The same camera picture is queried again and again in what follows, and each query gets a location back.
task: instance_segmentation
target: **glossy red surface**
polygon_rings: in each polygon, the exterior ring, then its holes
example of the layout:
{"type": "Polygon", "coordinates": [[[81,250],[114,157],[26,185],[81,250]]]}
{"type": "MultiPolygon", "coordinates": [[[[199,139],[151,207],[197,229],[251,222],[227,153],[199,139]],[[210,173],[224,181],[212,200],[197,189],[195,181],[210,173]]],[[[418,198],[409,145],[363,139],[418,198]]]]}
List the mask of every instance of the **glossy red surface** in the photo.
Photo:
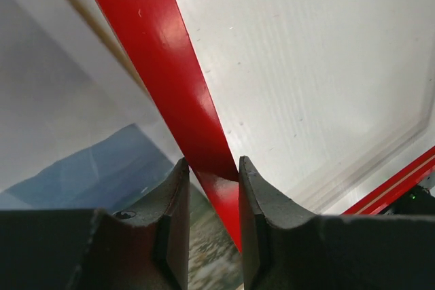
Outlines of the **glossy red surface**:
{"type": "Polygon", "coordinates": [[[435,170],[435,147],[396,173],[343,214],[378,214],[435,170]]]}
{"type": "Polygon", "coordinates": [[[97,3],[240,249],[237,168],[177,3],[97,3]]]}

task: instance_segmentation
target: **red bar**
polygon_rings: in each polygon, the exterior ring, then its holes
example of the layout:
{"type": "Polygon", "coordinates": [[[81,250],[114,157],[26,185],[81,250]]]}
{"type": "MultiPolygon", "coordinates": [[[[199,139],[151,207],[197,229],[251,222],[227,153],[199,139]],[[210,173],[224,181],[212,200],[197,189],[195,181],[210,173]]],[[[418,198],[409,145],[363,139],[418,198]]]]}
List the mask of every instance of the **red bar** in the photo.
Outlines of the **red bar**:
{"type": "Polygon", "coordinates": [[[378,214],[435,170],[435,147],[396,173],[343,214],[378,214]]]}
{"type": "Polygon", "coordinates": [[[240,249],[237,168],[177,3],[97,3],[240,249]]]}

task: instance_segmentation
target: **white panel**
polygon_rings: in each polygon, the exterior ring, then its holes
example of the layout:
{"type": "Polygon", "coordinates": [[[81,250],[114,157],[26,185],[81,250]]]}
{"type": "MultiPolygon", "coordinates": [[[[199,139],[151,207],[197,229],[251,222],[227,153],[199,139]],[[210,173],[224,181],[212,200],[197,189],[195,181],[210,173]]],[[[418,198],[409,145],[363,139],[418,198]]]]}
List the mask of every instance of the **white panel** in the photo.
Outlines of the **white panel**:
{"type": "Polygon", "coordinates": [[[177,2],[234,158],[308,208],[339,213],[433,144],[433,0],[177,2]]]}

